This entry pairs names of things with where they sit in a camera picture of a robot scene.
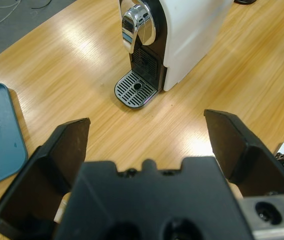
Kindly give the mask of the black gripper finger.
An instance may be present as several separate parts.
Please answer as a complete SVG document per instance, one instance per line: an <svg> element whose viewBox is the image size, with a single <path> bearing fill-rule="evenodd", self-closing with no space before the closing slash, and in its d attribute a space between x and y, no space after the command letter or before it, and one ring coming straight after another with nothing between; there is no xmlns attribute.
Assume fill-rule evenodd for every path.
<svg viewBox="0 0 284 240"><path fill-rule="evenodd" d="M243 197L284 194L284 167L235 114L206 109L212 151L225 176Z"/></svg>
<svg viewBox="0 0 284 240"><path fill-rule="evenodd" d="M35 150L0 198L0 234L10 240L53 238L60 203L86 157L90 123L63 123Z"/></svg>

